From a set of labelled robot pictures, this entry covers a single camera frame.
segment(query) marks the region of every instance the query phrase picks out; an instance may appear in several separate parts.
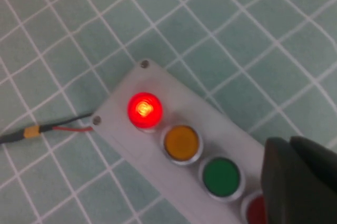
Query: indicator light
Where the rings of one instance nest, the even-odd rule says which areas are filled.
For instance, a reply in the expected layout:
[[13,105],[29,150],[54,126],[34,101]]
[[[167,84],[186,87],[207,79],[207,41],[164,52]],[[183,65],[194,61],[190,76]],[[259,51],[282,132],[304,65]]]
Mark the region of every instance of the indicator light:
[[262,191],[256,191],[243,199],[241,216],[246,224],[267,224]]
[[212,198],[223,202],[239,198],[245,187],[242,170],[223,156],[205,159],[200,165],[199,179]]
[[142,92],[134,95],[127,107],[132,124],[141,129],[150,129],[159,124],[163,117],[160,100],[153,94]]
[[203,151],[200,134],[189,125],[168,126],[163,130],[161,144],[165,155],[178,165],[195,162]]

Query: black cable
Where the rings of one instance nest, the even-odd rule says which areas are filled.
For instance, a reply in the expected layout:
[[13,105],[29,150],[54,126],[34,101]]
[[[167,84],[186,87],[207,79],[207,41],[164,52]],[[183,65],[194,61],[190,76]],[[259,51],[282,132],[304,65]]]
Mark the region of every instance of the black cable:
[[69,120],[65,120],[65,121],[61,121],[61,122],[58,122],[58,123],[41,125],[40,126],[40,133],[44,133],[44,132],[50,131],[50,130],[53,129],[54,126],[65,125],[65,124],[69,124],[71,122],[74,122],[76,120],[80,120],[80,119],[84,119],[86,117],[90,117],[92,114],[93,113],[87,113],[87,114],[83,114],[83,115],[80,115],[78,117],[75,117],[75,118],[72,118],[72,119],[69,119]]
[[[80,119],[83,119],[83,118],[86,118],[86,117],[90,117],[91,115],[92,115],[92,113],[87,113],[87,114],[83,114],[83,115],[77,116],[75,118],[72,118],[72,119],[69,119],[69,120],[64,120],[64,121],[57,122],[57,123],[51,123],[51,124],[40,125],[40,126],[32,126],[32,127],[28,127],[28,128],[25,128],[25,129],[20,129],[20,130],[14,132],[14,133],[10,133],[10,134],[7,134],[7,135],[0,136],[0,144],[20,141],[20,140],[23,140],[25,138],[35,137],[35,136],[38,136],[40,133],[51,131],[54,126],[69,124],[69,123],[74,122],[76,120],[80,120]],[[34,128],[33,134],[29,134],[29,132],[26,131],[29,128]]]

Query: screw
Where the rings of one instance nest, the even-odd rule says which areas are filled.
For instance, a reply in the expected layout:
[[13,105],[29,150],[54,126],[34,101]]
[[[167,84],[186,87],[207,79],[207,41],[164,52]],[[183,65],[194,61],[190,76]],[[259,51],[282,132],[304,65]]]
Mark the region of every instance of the screw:
[[142,67],[143,69],[146,69],[149,65],[150,65],[150,63],[148,62],[148,60],[143,60],[143,61],[141,62],[141,67]]
[[101,123],[101,117],[100,116],[95,116],[94,118],[93,118],[93,124],[94,125],[99,125],[100,123]]

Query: lit red light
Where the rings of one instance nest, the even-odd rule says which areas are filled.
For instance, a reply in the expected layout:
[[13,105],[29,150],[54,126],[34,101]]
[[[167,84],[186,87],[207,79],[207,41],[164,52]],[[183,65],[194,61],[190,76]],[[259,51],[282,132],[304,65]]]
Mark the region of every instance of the lit red light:
[[153,94],[142,92],[134,95],[127,107],[128,117],[138,128],[152,128],[162,119],[163,107]]

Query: dark plastic object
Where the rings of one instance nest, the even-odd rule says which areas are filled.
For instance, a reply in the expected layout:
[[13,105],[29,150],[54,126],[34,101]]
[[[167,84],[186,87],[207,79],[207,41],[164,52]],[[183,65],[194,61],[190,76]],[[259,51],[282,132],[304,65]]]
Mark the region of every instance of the dark plastic object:
[[337,155],[292,137],[265,145],[262,190],[268,224],[337,223]]

